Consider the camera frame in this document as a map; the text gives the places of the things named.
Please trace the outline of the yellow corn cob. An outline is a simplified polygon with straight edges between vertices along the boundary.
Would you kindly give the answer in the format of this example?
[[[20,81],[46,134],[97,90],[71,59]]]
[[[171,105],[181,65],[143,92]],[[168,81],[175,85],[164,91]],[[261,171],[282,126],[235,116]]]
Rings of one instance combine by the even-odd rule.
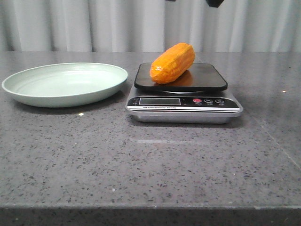
[[[195,51],[187,43],[178,43],[161,54],[150,66],[150,78],[158,84],[177,80],[194,63]]]

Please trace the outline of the black silver kitchen scale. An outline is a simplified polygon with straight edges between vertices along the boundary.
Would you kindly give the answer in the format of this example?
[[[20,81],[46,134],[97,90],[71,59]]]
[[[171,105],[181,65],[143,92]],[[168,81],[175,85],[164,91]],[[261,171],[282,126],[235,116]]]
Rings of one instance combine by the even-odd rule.
[[[225,124],[244,110],[211,64],[194,63],[168,84],[154,83],[150,68],[150,63],[139,66],[126,103],[137,121]]]

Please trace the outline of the pale green plate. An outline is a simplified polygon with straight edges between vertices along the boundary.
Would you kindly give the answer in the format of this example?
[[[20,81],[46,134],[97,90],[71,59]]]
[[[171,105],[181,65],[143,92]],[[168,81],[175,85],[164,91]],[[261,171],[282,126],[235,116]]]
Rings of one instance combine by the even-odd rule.
[[[27,69],[7,77],[3,89],[23,104],[73,107],[104,100],[126,82],[125,69],[101,63],[62,63]]]

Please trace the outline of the grey white curtain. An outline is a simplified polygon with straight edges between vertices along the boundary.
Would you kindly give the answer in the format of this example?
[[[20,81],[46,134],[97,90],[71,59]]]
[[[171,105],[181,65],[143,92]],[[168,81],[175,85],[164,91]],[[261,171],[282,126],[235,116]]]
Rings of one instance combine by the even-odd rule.
[[[298,0],[3,0],[0,48],[15,51],[299,52]]]

